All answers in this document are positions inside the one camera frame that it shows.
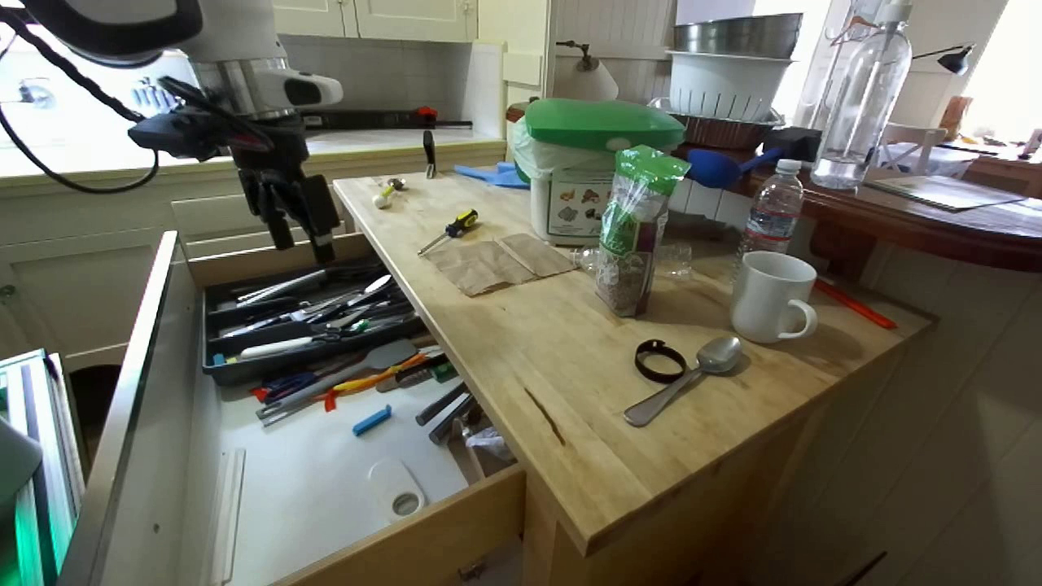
kitchen counter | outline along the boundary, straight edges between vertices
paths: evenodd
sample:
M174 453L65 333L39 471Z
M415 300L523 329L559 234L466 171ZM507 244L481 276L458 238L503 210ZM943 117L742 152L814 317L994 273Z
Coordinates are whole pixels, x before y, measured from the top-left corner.
M630 367L634 345L664 338L692 354L728 333L731 253L706 244L692 272L662 272L642 319L612 319L578 272L462 295L415 251L458 210L481 211L471 238L526 230L526 194L471 179L406 183L390 211L372 205L367 179L338 179L334 193L523 461L526 584L731 576L812 413L931 327L877 302L898 324L884 333L814 300L817 337L748 345L736 379L706 379L652 427L630 430L621 409L659 387Z
M481 137L470 127L437 127L437 146L471 146L471 142L497 142L497 137ZM394 149L415 149L420 152L420 129L324 129L309 135L309 164L321 166L334 155L360 155L360 152L394 152ZM65 142L65 146L34 146L51 171L67 175L104 175L110 183L138 179L151 171L154 155L129 140L98 142ZM207 164L160 155L160 175L166 173L227 173L230 155L214 155ZM8 146L0 155L0 187L4 183L49 183L21 152Z

black hair tie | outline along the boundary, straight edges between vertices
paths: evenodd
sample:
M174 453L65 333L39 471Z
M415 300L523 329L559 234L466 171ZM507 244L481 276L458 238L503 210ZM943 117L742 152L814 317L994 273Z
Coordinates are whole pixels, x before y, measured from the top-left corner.
M649 365L652 354L669 357L669 361L678 365L678 371L654 371L654 367ZM674 351L674 350L669 350L667 342L662 342L662 338L644 338L644 342L639 345L639 351L634 351L630 361L634 361L634 367L639 367L649 380L659 380L659 383L669 383L669 380L678 380L678 379L686 371L685 354Z

white cabinet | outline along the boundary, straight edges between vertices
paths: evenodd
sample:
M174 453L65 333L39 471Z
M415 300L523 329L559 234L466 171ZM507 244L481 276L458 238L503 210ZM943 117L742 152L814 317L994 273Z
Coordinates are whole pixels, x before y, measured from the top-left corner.
M471 43L478 0L272 0L286 36Z
M501 46L501 97L523 103L547 90L550 0L485 0L478 38Z
M284 36L357 36L352 0L272 0Z
M475 0L356 0L360 38L471 43Z

coffee mug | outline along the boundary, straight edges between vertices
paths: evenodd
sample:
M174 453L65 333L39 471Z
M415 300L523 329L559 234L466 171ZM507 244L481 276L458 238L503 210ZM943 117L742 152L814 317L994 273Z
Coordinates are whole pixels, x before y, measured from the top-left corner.
M817 272L782 251L742 253L728 300L728 327L752 342L805 338L817 327L807 307Z

kitchen drawer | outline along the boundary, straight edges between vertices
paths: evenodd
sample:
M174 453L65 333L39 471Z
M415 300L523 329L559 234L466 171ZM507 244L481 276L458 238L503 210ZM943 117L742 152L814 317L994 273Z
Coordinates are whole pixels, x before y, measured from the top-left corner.
M364 253L360 238L338 242L338 257ZM471 459L412 423L444 387L341 396L332 413L309 408L259 430L248 383L204 379L204 290L309 265L309 251L186 265L163 234L60 584L452 584L521 536L521 469L466 478ZM385 400L394 418L352 438ZM388 466L415 483L420 512L380 507Z

